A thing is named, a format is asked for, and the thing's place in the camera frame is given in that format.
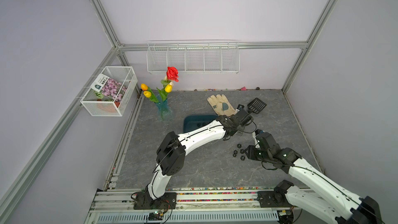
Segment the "teal plastic storage box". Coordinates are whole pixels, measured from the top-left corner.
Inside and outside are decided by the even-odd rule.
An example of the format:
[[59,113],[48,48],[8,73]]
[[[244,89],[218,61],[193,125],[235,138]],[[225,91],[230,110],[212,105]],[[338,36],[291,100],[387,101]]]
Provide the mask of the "teal plastic storage box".
[[183,133],[188,133],[204,127],[216,120],[217,117],[218,115],[213,114],[189,115],[183,121]]

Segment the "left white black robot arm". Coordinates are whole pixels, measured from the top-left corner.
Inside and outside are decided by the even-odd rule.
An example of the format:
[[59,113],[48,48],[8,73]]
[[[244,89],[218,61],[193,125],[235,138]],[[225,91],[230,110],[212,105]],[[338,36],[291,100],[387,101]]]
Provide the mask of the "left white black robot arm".
[[219,116],[209,124],[191,132],[168,133],[157,149],[157,164],[146,193],[152,200],[163,197],[171,177],[183,168],[185,157],[190,152],[212,141],[226,140],[237,132],[243,132],[251,123],[253,123],[251,114],[240,110],[230,117]]

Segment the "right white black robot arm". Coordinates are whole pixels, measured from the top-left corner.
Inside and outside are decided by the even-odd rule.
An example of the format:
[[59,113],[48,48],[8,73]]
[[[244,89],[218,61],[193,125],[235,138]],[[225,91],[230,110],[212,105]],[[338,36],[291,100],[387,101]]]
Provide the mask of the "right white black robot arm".
[[245,149],[247,158],[269,163],[273,170],[282,170],[313,190],[318,197],[308,195],[289,181],[275,189],[276,199],[284,199],[328,224],[381,224],[380,207],[376,200],[365,198],[345,189],[291,148],[280,148],[270,133],[257,130],[255,145]]

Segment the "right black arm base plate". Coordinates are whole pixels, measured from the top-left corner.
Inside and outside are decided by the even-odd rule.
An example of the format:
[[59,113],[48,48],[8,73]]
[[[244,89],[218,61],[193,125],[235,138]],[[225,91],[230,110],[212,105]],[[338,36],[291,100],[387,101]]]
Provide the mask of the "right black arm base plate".
[[278,191],[258,191],[257,201],[261,208],[293,208],[286,195]]

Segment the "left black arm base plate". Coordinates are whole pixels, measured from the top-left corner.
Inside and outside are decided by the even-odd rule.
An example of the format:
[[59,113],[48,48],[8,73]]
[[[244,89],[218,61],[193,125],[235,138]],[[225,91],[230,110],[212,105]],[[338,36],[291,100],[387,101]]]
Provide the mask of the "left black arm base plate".
[[135,210],[150,210],[150,209],[175,209],[177,203],[177,193],[165,193],[158,199],[152,199],[149,192],[135,192],[131,195],[134,202]]

